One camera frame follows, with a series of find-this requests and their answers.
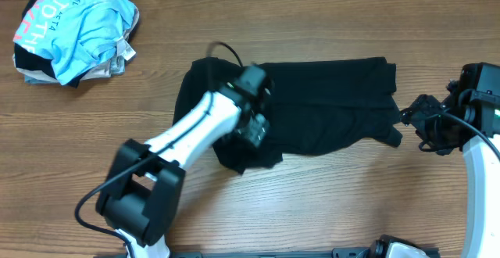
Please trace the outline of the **black polo shirt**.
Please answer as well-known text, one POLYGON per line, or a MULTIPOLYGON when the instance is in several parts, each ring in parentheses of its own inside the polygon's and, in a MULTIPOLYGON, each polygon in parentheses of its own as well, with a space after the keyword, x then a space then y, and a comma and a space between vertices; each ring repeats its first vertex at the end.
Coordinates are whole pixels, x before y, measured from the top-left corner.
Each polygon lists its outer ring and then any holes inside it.
POLYGON ((270 130, 257 149, 220 139, 219 162, 239 174, 271 168, 283 155, 321 156, 363 138, 398 147, 396 66, 384 57, 303 63, 262 63, 273 82, 264 113, 270 130))

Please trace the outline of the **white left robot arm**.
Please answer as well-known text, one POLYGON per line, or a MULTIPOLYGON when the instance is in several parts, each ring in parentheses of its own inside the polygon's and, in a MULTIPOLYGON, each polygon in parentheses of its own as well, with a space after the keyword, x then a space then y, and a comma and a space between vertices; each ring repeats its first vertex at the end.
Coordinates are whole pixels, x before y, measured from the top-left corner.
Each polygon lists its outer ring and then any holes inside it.
POLYGON ((254 148, 269 123, 267 86, 233 82, 207 91, 171 128, 146 143, 127 140, 98 188, 96 211, 128 257, 168 257, 165 233, 176 216, 188 168, 216 141, 236 135, 254 148))

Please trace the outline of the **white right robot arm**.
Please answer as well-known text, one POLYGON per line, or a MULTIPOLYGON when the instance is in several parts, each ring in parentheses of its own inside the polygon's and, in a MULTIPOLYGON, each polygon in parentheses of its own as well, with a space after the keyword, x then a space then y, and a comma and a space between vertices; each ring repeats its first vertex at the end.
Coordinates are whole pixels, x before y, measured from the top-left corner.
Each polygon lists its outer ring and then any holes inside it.
POLYGON ((461 257, 499 256, 499 135, 476 122, 479 106, 449 96, 420 95, 400 112, 422 139, 420 150, 448 155, 459 148, 467 176, 466 234, 461 257))

